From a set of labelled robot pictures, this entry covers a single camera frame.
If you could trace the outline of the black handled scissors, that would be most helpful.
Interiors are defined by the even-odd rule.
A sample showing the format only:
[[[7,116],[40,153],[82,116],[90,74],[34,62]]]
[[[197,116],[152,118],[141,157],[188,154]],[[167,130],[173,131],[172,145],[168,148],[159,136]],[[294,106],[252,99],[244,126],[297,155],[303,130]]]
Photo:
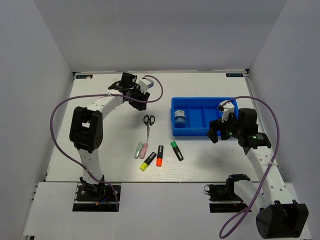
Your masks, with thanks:
[[[150,126],[152,126],[155,123],[155,116],[154,115],[145,115],[143,117],[143,122],[146,125],[146,141],[149,140],[150,135]]]

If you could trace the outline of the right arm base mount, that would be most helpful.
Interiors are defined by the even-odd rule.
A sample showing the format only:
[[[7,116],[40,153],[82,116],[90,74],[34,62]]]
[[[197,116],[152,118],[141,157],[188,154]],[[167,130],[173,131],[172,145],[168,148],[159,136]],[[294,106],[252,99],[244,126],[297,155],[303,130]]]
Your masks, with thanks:
[[[224,184],[206,184],[203,190],[209,196],[210,213],[239,213],[247,208],[244,201],[234,192],[235,182],[243,180],[251,179],[246,174],[231,174]]]

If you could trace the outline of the yellow highlighter marker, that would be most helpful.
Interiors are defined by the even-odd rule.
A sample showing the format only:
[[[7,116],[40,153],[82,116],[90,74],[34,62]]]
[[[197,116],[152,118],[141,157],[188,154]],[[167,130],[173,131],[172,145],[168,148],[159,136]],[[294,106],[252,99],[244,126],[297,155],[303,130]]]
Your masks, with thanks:
[[[143,172],[148,168],[148,166],[151,164],[151,162],[155,159],[157,154],[155,152],[152,152],[146,160],[140,165],[139,169]]]

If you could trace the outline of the pink eraser case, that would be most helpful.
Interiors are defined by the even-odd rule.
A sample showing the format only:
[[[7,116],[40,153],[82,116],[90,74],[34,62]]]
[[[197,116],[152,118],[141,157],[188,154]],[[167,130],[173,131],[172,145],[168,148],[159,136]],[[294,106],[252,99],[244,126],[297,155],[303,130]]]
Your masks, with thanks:
[[[149,144],[147,142],[145,142],[142,146],[142,149],[140,151],[140,154],[139,154],[139,158],[140,159],[144,159],[145,158],[145,155],[147,153],[147,150],[148,150],[148,146]]]

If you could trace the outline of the green transparent eraser case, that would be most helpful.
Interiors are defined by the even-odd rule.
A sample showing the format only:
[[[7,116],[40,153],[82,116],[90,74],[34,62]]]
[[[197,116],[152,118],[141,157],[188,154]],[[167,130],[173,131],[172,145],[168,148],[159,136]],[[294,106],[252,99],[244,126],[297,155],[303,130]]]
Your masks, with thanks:
[[[143,144],[142,142],[139,142],[139,143],[138,143],[138,145],[137,145],[137,147],[136,147],[136,150],[135,150],[135,153],[134,153],[134,158],[135,158],[135,159],[138,159],[138,158],[139,158],[143,146],[144,146],[144,144]]]

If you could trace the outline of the orange highlighter marker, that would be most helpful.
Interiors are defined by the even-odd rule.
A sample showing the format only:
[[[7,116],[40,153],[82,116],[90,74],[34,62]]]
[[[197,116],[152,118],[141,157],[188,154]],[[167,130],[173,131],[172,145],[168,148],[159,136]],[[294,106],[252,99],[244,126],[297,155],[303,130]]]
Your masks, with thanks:
[[[156,166],[161,167],[163,163],[163,152],[164,152],[164,146],[159,145],[157,150],[157,159],[156,159]]]

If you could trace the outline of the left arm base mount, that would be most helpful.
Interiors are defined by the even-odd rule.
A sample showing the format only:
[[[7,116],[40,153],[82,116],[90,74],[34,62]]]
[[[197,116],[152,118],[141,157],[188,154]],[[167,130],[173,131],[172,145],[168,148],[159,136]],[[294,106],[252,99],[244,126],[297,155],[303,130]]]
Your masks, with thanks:
[[[118,212],[117,206],[120,207],[121,185],[113,185],[113,187],[118,204],[116,204],[116,198],[110,186],[105,186],[101,193],[95,194],[79,184],[76,188],[72,211],[95,213]]]

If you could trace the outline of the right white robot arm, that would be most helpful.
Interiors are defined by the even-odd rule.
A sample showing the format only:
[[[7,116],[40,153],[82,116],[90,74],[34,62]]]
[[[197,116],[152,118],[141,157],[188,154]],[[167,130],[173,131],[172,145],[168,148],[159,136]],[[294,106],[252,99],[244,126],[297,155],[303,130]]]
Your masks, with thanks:
[[[207,136],[213,143],[219,139],[235,138],[243,148],[262,185],[256,190],[246,174],[229,175],[225,185],[210,185],[208,193],[213,202],[241,200],[255,218],[258,233],[263,239],[298,238],[306,224],[309,210],[298,203],[280,174],[277,163],[272,159],[274,152],[265,133],[258,131],[257,112],[241,108],[218,107],[221,118],[209,123]]]

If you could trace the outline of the green highlighter marker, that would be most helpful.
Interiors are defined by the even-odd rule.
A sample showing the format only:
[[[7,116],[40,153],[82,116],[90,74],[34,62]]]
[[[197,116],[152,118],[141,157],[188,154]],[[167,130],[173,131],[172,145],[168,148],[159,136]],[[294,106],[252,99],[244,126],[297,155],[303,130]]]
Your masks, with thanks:
[[[175,141],[172,141],[172,142],[170,143],[170,145],[171,145],[171,147],[172,147],[172,149],[173,149],[173,151],[174,151],[177,159],[178,159],[179,161],[183,161],[183,160],[184,160],[184,157],[183,157],[182,152],[180,151],[177,143],[176,143]]]

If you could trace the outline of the blue glue bottle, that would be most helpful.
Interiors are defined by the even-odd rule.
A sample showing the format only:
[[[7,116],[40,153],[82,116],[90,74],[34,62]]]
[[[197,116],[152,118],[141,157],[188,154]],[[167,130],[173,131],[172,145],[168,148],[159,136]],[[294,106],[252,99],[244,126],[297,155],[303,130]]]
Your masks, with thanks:
[[[184,110],[176,110],[174,112],[174,127],[185,128],[187,126],[186,112]]]

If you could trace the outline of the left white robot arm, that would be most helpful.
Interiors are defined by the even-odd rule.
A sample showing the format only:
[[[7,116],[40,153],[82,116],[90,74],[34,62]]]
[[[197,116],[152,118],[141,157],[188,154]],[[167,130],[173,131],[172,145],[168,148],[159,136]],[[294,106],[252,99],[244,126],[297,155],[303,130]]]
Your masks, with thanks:
[[[128,101],[139,111],[147,109],[146,101],[150,97],[148,90],[154,81],[149,77],[124,72],[119,81],[108,87],[106,96],[100,97],[87,107],[76,107],[73,111],[69,139],[77,149],[81,164],[84,166],[81,184],[90,196],[99,200],[105,196],[106,187],[101,171],[98,148],[103,141],[104,118],[116,107]]]

